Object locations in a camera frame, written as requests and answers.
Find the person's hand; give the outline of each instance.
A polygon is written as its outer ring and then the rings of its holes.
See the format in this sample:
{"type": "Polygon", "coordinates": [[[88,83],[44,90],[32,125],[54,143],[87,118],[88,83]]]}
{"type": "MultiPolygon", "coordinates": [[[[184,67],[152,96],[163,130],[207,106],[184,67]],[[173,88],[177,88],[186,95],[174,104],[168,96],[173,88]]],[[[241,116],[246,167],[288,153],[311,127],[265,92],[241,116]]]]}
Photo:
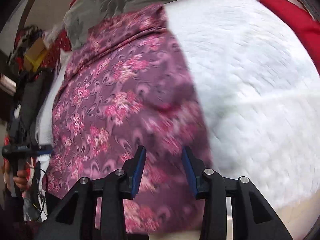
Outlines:
{"type": "MultiPolygon", "coordinates": [[[[10,164],[7,160],[4,160],[4,175],[5,175],[5,181],[7,182],[7,189],[11,191],[11,187],[13,185],[10,185],[10,164]]],[[[13,177],[13,181],[17,185],[18,188],[21,190],[26,190],[28,188],[28,173],[26,170],[18,171],[17,177],[13,177]]]]}

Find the pink floral fabric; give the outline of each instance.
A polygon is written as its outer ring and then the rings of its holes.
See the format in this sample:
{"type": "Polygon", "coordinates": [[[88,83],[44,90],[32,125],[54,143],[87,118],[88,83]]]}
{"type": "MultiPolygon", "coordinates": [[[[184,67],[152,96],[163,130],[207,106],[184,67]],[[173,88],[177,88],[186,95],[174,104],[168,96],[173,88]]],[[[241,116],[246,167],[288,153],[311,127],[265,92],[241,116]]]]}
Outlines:
{"type": "MultiPolygon", "coordinates": [[[[140,190],[124,201],[128,233],[200,226],[204,203],[189,190],[181,149],[211,166],[206,128],[181,49],[162,5],[106,19],[73,54],[52,115],[49,193],[62,198],[82,176],[119,169],[144,145],[140,190]]],[[[101,200],[96,222],[99,226],[101,200]]]]}

